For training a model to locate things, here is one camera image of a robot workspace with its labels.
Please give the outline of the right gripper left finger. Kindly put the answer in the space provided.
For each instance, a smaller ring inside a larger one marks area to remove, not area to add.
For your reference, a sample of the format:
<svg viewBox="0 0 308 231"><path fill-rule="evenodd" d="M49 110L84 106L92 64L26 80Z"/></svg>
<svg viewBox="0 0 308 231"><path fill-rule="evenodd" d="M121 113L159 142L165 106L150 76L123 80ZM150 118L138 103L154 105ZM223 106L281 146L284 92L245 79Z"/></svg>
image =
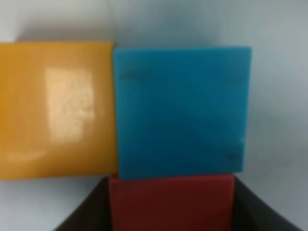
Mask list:
<svg viewBox="0 0 308 231"><path fill-rule="evenodd" d="M111 231L109 178L103 178L56 231Z"/></svg>

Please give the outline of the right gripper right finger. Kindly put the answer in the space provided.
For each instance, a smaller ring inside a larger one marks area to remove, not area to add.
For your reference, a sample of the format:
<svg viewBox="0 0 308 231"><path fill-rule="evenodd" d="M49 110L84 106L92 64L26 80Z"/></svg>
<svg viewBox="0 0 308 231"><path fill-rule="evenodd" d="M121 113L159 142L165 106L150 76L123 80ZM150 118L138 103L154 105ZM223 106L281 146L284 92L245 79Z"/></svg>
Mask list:
<svg viewBox="0 0 308 231"><path fill-rule="evenodd" d="M256 196L243 182L235 177L233 231L298 231L274 209Z"/></svg>

